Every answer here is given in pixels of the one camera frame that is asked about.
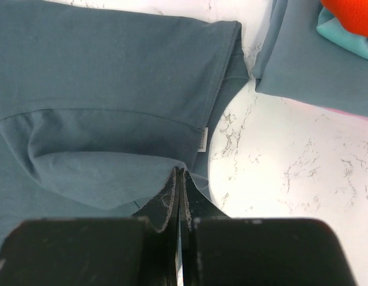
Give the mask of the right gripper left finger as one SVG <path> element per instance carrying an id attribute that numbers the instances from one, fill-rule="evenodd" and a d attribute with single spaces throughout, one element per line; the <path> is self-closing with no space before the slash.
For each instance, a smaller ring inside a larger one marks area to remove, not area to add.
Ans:
<path id="1" fill-rule="evenodd" d="M 180 183 L 174 168 L 131 217 L 22 222 L 0 248 L 0 285 L 176 285 Z"/>

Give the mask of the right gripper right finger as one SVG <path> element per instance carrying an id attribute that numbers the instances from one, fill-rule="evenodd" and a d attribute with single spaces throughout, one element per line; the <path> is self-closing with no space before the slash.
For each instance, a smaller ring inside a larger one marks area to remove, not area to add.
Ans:
<path id="1" fill-rule="evenodd" d="M 180 188 L 185 285 L 355 285 L 333 230 L 309 218 L 237 218 L 218 209 L 189 172 Z"/>

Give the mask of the dark blue-grey t-shirt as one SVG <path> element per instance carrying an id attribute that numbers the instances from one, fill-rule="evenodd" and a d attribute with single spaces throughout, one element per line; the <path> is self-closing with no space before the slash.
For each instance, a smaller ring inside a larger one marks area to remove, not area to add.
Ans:
<path id="1" fill-rule="evenodd" d="M 0 1 L 0 246 L 22 221 L 123 217 L 209 140 L 248 81 L 241 23 Z"/>

